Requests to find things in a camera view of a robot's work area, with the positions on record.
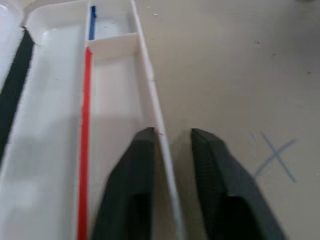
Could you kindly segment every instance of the blue x mark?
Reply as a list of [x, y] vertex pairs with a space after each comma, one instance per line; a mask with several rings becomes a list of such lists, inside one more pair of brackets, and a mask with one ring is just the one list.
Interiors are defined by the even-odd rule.
[[255, 172], [253, 177], [256, 178], [257, 176], [259, 176], [260, 173], [265, 169], [265, 167], [268, 164], [270, 164], [273, 161], [273, 159], [276, 158], [279, 161], [279, 163], [281, 164], [281, 166], [284, 168], [286, 174], [289, 176], [289, 178], [292, 180], [292, 182], [296, 183], [297, 182], [296, 179], [291, 174], [291, 172], [289, 171], [289, 168], [287, 167], [287, 165], [281, 159], [281, 156], [280, 156], [280, 153], [282, 153], [284, 150], [286, 150], [288, 147], [290, 147], [296, 141], [293, 139], [293, 140], [289, 141], [288, 143], [286, 143], [285, 145], [283, 145], [282, 147], [280, 147], [278, 150], [276, 150], [276, 148], [272, 145], [271, 141], [267, 138], [266, 135], [264, 135], [263, 132], [261, 132], [261, 135], [262, 135], [263, 139], [265, 140], [266, 144], [268, 144], [268, 146], [273, 151], [273, 154], [267, 160], [265, 160], [265, 162], [258, 168], [258, 170]]

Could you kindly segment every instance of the white plastic tray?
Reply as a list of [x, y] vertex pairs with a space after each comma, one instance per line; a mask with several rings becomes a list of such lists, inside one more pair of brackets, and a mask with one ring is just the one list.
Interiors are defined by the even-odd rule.
[[16, 0], [0, 0], [0, 93], [23, 33], [23, 11]]
[[[184, 237], [168, 140], [135, 3], [95, 1], [95, 40], [88, 40], [92, 5], [87, 0], [46, 5], [27, 19], [35, 45], [0, 172], [0, 240], [88, 237], [110, 172], [135, 133], [146, 127], [158, 133], [177, 237]], [[88, 167], [82, 158], [86, 93]], [[85, 216], [79, 213], [83, 194]], [[87, 226], [79, 225], [80, 218]], [[87, 236], [79, 236], [80, 228], [87, 229]]]

